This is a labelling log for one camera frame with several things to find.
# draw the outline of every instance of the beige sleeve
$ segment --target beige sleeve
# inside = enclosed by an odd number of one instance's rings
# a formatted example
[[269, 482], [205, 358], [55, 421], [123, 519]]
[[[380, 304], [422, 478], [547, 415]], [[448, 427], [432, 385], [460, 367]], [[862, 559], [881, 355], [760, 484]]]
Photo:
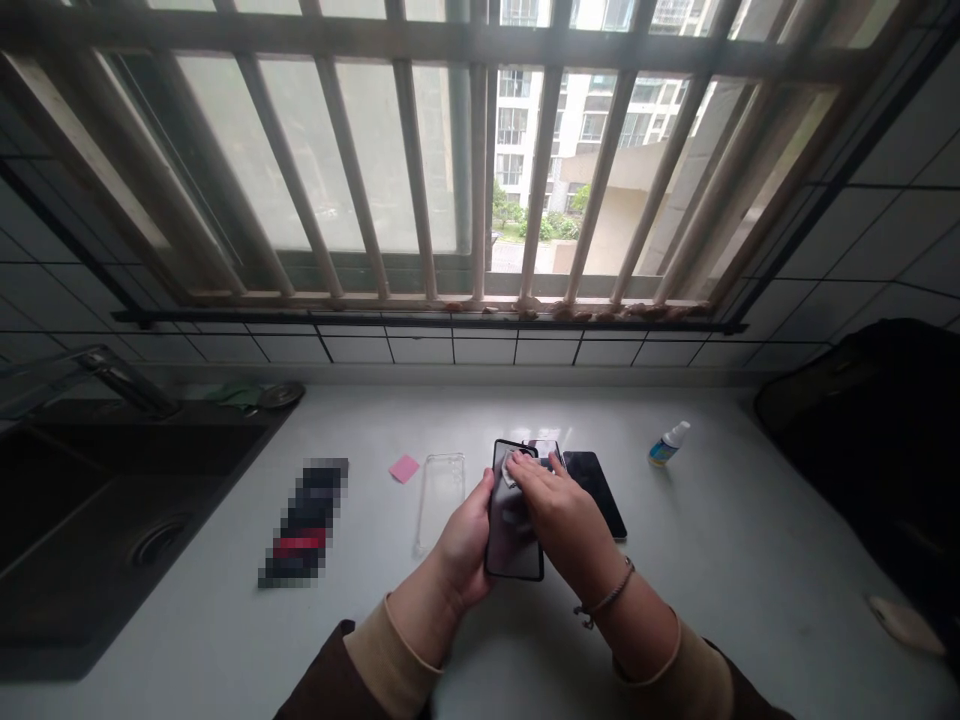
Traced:
[[639, 717], [672, 720], [729, 720], [733, 678], [724, 657], [680, 623], [673, 657], [653, 678], [632, 682], [614, 659], [617, 678], [630, 691]]
[[416, 717], [443, 676], [400, 637], [386, 600], [343, 644], [370, 694], [394, 720]]

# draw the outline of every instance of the black sink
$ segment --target black sink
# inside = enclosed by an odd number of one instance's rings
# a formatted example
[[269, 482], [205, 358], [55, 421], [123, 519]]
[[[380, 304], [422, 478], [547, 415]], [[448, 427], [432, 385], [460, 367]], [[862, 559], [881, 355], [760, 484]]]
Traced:
[[62, 401], [0, 435], [0, 680], [86, 675], [289, 413]]

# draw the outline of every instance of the bracelet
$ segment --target bracelet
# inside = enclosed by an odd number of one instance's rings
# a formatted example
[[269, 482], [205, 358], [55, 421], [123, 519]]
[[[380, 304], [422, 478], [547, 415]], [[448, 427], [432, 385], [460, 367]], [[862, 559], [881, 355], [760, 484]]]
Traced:
[[596, 615], [600, 610], [603, 610], [607, 605], [611, 604], [614, 600], [620, 597], [620, 593], [623, 592], [623, 589], [627, 586], [627, 582], [630, 580], [630, 576], [633, 575], [636, 567], [633, 565], [633, 561], [624, 555], [624, 561], [627, 563], [627, 574], [624, 575], [623, 580], [620, 582], [617, 587], [613, 589], [613, 592], [607, 595], [603, 600], [601, 600], [597, 605], [590, 608], [589, 610], [583, 607], [583, 605], [578, 605], [573, 609], [574, 615], [586, 615], [589, 619], [583, 621], [583, 626], [587, 630], [593, 630], [593, 616]]

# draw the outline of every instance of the white countertop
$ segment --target white countertop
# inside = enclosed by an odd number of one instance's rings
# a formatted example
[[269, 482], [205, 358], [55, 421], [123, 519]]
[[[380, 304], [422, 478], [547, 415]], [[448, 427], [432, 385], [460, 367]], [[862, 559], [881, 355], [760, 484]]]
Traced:
[[[749, 393], [703, 389], [310, 387], [306, 398], [82, 682], [0, 687], [16, 718], [272, 717], [342, 618], [361, 620], [416, 565], [422, 475], [403, 453], [466, 455], [497, 438], [593, 450], [629, 532], [624, 551], [698, 632], [798, 718], [954, 717], [947, 670], [890, 638], [864, 594], [902, 601], [840, 517], [764, 438]], [[680, 420], [665, 472], [644, 459]], [[348, 457], [324, 577], [257, 589], [304, 461]], [[501, 581], [466, 620], [439, 717], [628, 717], [597, 632], [553, 567]]]

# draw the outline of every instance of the spray bottle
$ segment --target spray bottle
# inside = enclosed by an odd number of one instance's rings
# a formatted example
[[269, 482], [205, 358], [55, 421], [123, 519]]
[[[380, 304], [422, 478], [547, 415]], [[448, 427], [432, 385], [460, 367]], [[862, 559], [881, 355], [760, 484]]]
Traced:
[[650, 454], [647, 456], [650, 464], [657, 467], [666, 465], [667, 460], [672, 458], [680, 449], [680, 446], [683, 445], [683, 436], [687, 434], [689, 429], [690, 423], [683, 421], [670, 432], [664, 433], [657, 444], [650, 448]]

